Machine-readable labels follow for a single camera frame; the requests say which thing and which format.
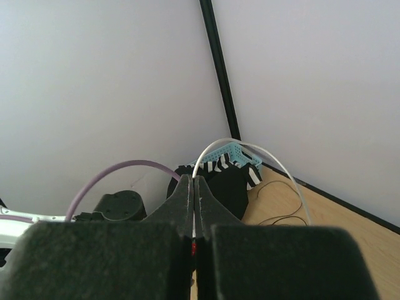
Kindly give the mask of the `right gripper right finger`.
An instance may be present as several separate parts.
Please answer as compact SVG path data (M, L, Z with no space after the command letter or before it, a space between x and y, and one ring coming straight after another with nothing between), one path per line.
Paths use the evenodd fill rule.
M338 227L250 226L194 180L199 299L378 299L353 237Z

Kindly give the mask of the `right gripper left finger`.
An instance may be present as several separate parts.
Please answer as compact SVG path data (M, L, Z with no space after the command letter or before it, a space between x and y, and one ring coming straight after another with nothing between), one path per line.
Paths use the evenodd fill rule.
M194 184L142 221L39 222L10 253L2 299L189 299Z

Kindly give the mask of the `white zip tie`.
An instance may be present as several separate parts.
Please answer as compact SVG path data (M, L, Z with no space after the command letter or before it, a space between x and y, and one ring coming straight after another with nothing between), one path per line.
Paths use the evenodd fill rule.
M199 156L199 158L191 164L193 167L192 177L196 176L199 169L210 173L216 169L217 172L228 170L229 168L238 167L243 169L246 182L246 189L249 191L256 187L262 181L262 162L259 158L249 158L241 154L242 147L240 145L251 146L264 153L265 149L261 147L241 142L237 139L222 138L211 143Z

